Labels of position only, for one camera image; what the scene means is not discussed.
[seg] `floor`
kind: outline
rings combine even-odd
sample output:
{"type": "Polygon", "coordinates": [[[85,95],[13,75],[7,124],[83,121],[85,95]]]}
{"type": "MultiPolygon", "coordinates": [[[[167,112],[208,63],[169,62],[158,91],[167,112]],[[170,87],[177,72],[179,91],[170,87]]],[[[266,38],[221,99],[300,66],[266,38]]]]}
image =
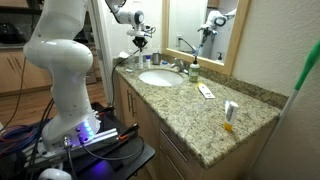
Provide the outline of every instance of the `floor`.
{"type": "MultiPolygon", "coordinates": [[[[87,85],[90,102],[99,102],[106,106],[106,100],[101,81],[87,85]]],[[[18,111],[9,126],[32,124],[41,119],[43,111],[51,100],[50,90],[42,90],[21,95],[18,111]]],[[[0,122],[4,125],[11,118],[18,95],[0,97],[0,122]]],[[[53,106],[49,117],[54,117],[56,107],[53,106]]]]}

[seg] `bathroom vanity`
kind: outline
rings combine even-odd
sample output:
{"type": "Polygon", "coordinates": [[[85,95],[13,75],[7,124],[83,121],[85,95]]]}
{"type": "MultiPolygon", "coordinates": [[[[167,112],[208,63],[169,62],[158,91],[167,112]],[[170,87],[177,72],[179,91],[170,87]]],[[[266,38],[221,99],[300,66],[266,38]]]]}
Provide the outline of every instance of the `bathroom vanity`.
{"type": "MultiPolygon", "coordinates": [[[[171,69],[151,66],[151,69],[171,69]]],[[[116,114],[155,150],[146,165],[153,179],[241,179],[257,157],[280,115],[280,109],[214,81],[199,77],[215,95],[205,99],[186,74],[179,85],[144,83],[142,72],[115,74],[116,114]],[[223,128],[225,100],[239,105],[233,132],[223,128]]]]}

